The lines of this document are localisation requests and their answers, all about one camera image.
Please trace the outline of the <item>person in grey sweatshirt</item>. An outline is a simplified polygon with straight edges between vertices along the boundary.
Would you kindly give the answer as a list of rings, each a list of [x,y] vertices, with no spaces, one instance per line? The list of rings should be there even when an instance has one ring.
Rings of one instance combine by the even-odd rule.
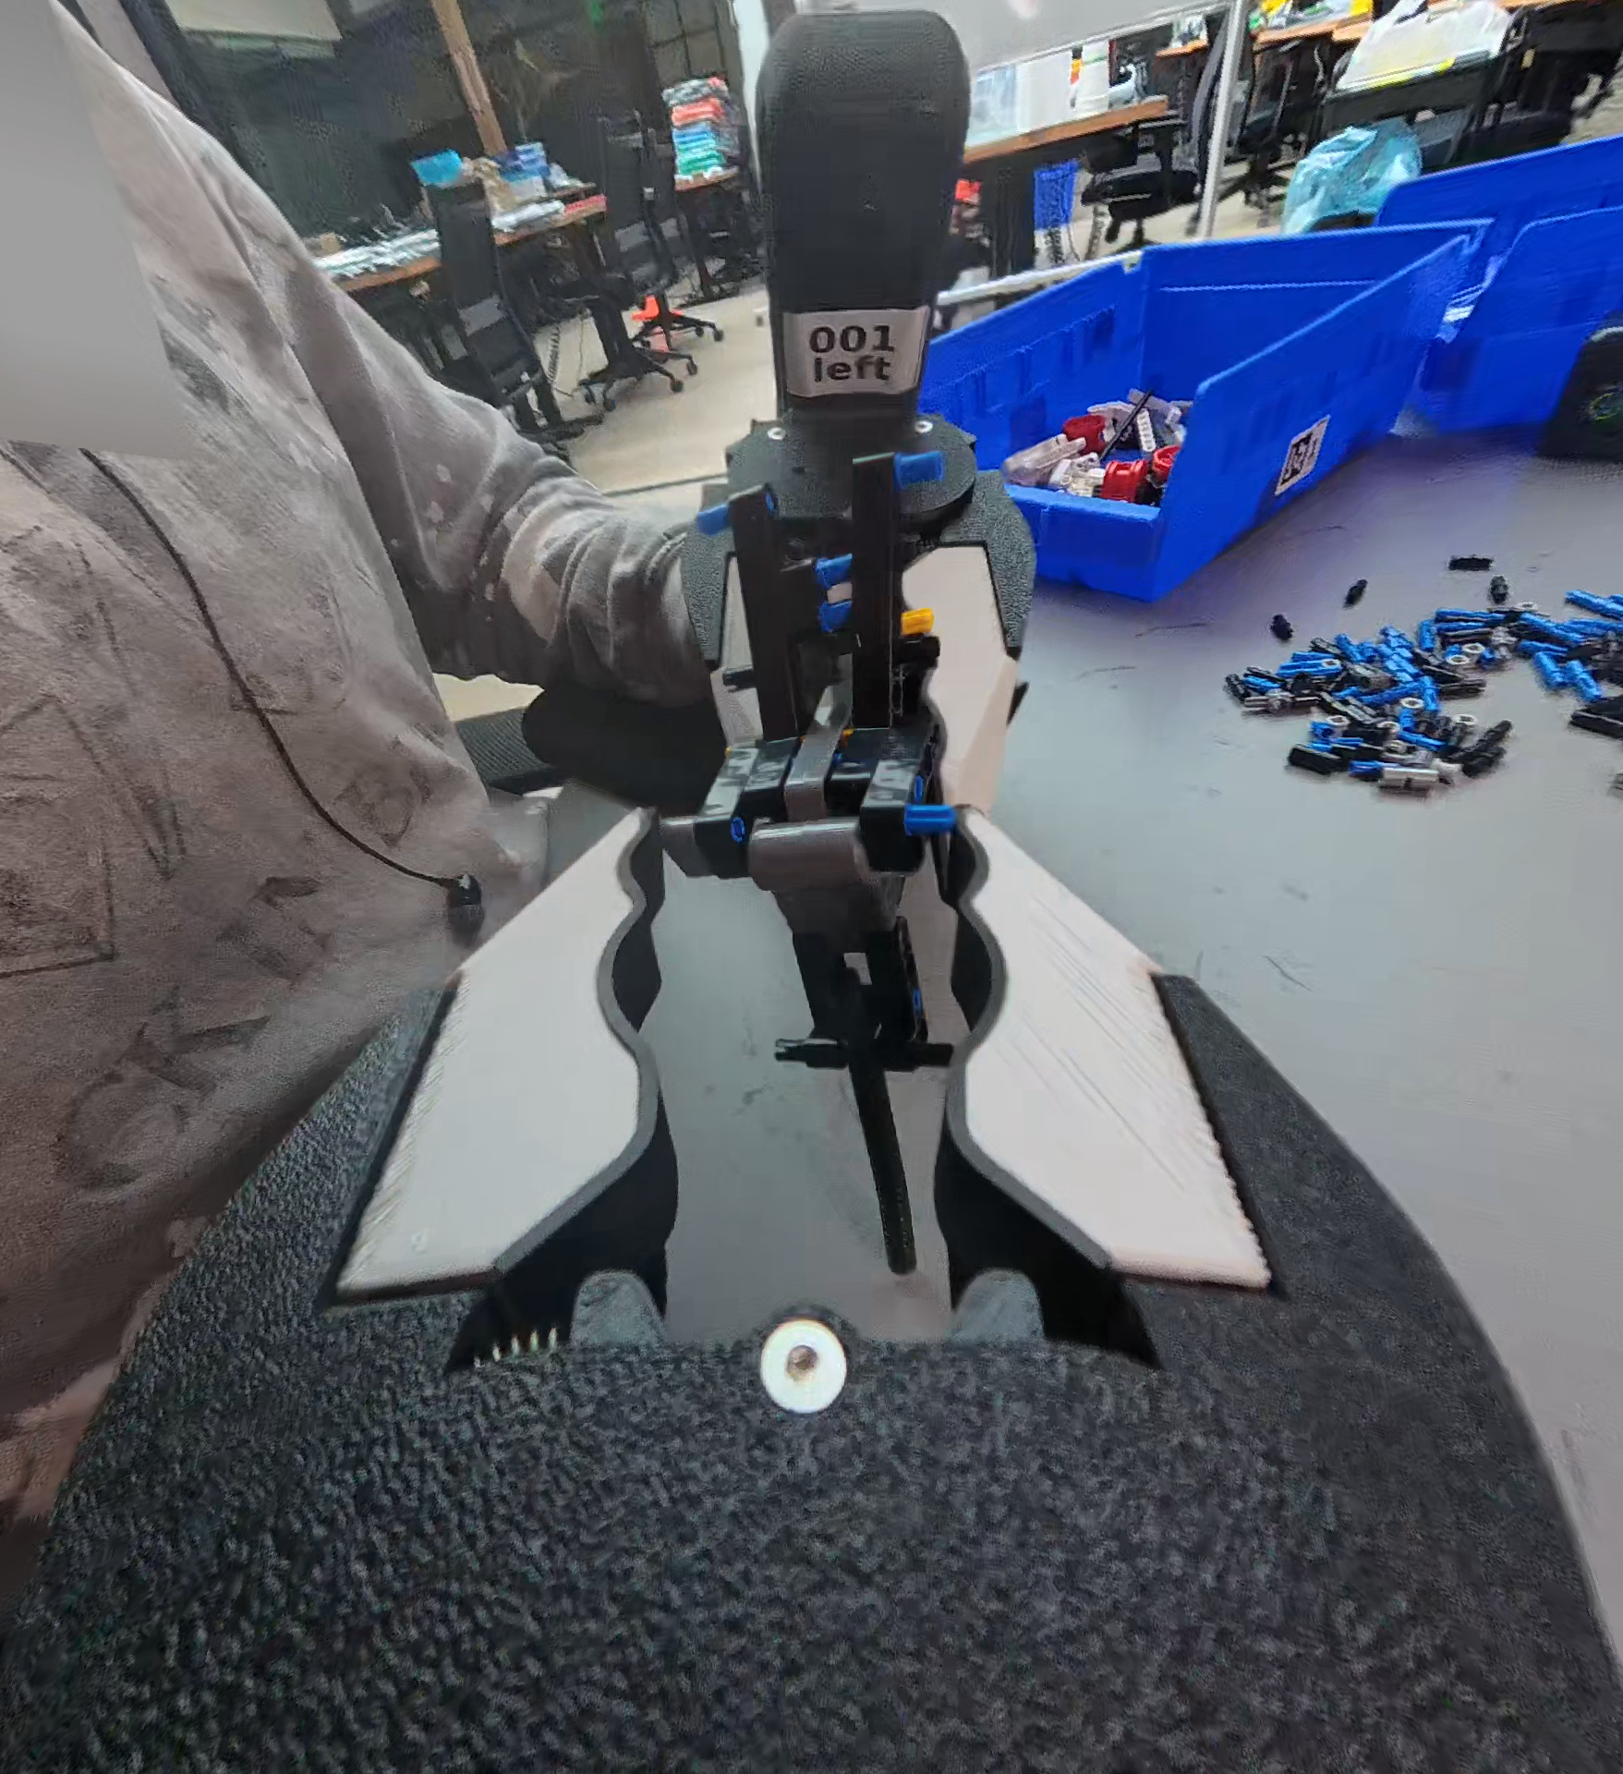
[[[177,1264],[383,1003],[536,886],[437,669],[581,485],[437,387],[228,153],[46,9],[182,453],[0,441],[0,1635]]]

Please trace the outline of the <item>blue bin with tag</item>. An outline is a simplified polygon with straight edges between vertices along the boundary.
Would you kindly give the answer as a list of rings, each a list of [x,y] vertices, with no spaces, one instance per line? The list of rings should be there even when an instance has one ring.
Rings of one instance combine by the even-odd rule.
[[[1149,607],[1393,430],[1480,241],[1453,220],[1100,265],[944,334],[919,407],[998,470],[1087,405],[1185,400],[1160,507],[1012,486],[1045,583]]]

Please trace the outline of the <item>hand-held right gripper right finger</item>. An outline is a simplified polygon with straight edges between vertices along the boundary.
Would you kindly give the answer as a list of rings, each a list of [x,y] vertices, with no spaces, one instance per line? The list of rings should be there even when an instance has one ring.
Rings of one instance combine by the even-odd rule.
[[[1092,1265],[1269,1289],[1155,960],[975,807],[953,869],[986,956],[950,1099],[958,1153]]]

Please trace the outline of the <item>stack of coloured cloths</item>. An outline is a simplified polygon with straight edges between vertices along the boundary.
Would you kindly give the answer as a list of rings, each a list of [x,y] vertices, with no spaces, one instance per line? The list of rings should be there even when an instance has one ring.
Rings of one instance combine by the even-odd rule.
[[[669,116],[678,184],[709,184],[741,166],[741,107],[721,75],[664,91]]]

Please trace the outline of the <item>wooden work table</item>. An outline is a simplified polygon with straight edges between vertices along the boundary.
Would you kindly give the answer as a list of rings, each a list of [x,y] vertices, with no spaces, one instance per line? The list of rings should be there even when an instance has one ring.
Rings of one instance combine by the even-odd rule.
[[[1068,143],[1160,120],[1168,112],[1172,112],[1168,97],[1155,94],[1155,97],[1142,97],[1142,105],[1126,105],[1126,107],[1063,116],[1063,120],[1052,120],[1052,128],[1035,128],[1035,131],[1017,131],[1017,134],[998,134],[998,143],[966,143],[963,166],[975,171],[975,166],[990,166],[990,159],[1045,153],[1045,151],[1063,151]]]
[[[606,192],[581,192],[576,201],[493,211],[486,248],[478,248],[468,234],[468,243],[455,243],[455,254],[447,254],[437,228],[403,228],[394,241],[373,241],[360,248],[319,254],[314,269],[347,294],[403,293],[403,288],[437,281],[450,265],[475,269],[511,248],[562,243],[581,260],[585,234],[599,227],[606,227]]]

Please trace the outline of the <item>pile of blue black pins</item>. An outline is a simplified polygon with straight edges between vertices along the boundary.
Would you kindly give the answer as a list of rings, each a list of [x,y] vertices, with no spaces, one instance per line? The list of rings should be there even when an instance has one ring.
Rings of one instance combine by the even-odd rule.
[[[1568,590],[1520,607],[1497,572],[1482,607],[1440,607],[1414,631],[1328,633],[1224,675],[1245,719],[1298,725],[1291,774],[1425,796],[1497,774],[1517,725],[1480,713],[1493,682],[1524,669],[1574,733],[1623,753],[1623,595]]]

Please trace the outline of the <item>grey desk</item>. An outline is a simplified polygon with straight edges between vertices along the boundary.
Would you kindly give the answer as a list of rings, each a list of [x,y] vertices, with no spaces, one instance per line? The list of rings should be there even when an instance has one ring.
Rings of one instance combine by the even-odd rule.
[[[1623,793],[1620,748],[1529,669],[1513,760],[1447,796],[1307,784],[1218,669],[1256,620],[1623,590],[1623,464],[1414,438],[1340,470],[1163,607],[1043,590],[1007,835],[1304,1091],[1469,1289],[1575,1513],[1623,1657]]]

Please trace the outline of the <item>teal plastic bag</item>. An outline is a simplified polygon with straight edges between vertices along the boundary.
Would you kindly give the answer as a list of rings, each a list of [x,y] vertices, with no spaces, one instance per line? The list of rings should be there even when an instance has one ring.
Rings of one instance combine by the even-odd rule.
[[[1384,116],[1317,143],[1291,173],[1279,234],[1371,227],[1393,188],[1422,178],[1414,120]]]

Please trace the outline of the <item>blue plastic bin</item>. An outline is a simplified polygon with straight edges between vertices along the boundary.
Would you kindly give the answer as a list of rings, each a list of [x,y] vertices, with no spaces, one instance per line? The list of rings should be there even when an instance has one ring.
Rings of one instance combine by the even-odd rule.
[[[1623,314],[1623,207],[1524,227],[1469,314],[1422,357],[1434,430],[1543,429],[1585,336]]]
[[[1529,227],[1613,207],[1623,207],[1623,134],[1597,134],[1396,184],[1375,227],[1482,227],[1464,273],[1482,288]]]

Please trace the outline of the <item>black office chair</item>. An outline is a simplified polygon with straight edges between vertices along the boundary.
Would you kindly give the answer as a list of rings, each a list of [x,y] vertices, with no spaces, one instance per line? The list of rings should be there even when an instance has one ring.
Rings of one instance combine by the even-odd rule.
[[[1184,201],[1198,201],[1198,145],[1184,116],[1155,116],[1122,131],[1103,166],[1087,166],[1077,201],[1087,207],[1087,260],[1113,248],[1131,227],[1131,248],[1144,248],[1144,227]]]
[[[455,243],[468,243],[468,234],[478,248],[486,248],[493,211],[484,184],[428,188],[428,207],[447,254],[455,254]],[[497,260],[475,269],[450,265],[447,304],[467,348],[467,364],[455,364],[450,377],[468,392],[493,405],[519,438],[569,462],[569,441],[581,438],[581,422],[562,417],[552,380],[509,294]]]
[[[621,390],[642,380],[665,380],[665,390],[686,390],[682,369],[699,377],[699,362],[678,336],[721,336],[717,326],[686,314],[669,304],[678,260],[654,215],[649,197],[649,143],[639,131],[611,128],[599,131],[599,197],[606,197],[606,228],[599,228],[599,273],[590,276],[590,326],[606,350],[606,364],[590,369],[576,390],[599,407],[615,415]]]

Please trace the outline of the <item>white pole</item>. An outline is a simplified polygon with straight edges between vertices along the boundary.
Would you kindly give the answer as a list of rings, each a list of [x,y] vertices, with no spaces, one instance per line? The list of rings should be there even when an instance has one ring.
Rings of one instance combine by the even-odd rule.
[[[1203,85],[1203,94],[1212,97],[1212,131],[1206,131],[1206,159],[1203,159],[1203,188],[1198,188],[1198,241],[1212,241],[1218,220],[1218,178],[1224,178],[1224,153],[1229,153],[1229,116],[1233,116],[1245,49],[1248,49],[1248,0],[1229,0],[1218,39],[1216,39],[1216,75]]]

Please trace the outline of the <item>black toy brick assembly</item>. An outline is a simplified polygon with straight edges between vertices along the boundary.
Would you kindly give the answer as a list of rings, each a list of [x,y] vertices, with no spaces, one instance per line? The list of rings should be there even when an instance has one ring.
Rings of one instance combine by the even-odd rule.
[[[709,796],[664,821],[690,877],[744,877],[780,900],[794,932],[811,1031],[780,1062],[844,1068],[876,1188],[889,1271],[916,1271],[916,1213],[889,1076],[938,1068],[905,886],[958,814],[936,803],[938,719],[923,682],[936,620],[905,633],[903,495],[944,485],[938,451],[850,464],[844,551],[794,552],[775,486],[744,486],[702,527],[734,537],[759,737],[726,743]]]

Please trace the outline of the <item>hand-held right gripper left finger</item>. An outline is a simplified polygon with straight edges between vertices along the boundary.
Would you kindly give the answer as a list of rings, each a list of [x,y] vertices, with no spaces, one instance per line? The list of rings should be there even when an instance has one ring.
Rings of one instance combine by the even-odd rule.
[[[340,1296],[486,1287],[571,1238],[649,1264],[682,1204],[656,1055],[654,814],[625,814],[447,984]]]

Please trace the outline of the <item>red white pieces in bin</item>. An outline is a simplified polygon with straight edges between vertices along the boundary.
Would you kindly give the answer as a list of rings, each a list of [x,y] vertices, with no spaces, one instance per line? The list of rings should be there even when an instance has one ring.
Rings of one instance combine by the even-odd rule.
[[[1191,400],[1131,390],[1092,405],[1054,430],[1002,453],[998,476],[1012,486],[1160,507],[1185,441]]]

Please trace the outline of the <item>person's left forearm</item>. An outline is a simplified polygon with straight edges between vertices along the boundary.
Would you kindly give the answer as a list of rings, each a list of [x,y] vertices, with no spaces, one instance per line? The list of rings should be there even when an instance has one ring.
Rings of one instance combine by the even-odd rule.
[[[455,392],[350,300],[350,364],[319,380],[380,544],[440,675],[702,702],[682,531],[621,511],[497,407]]]

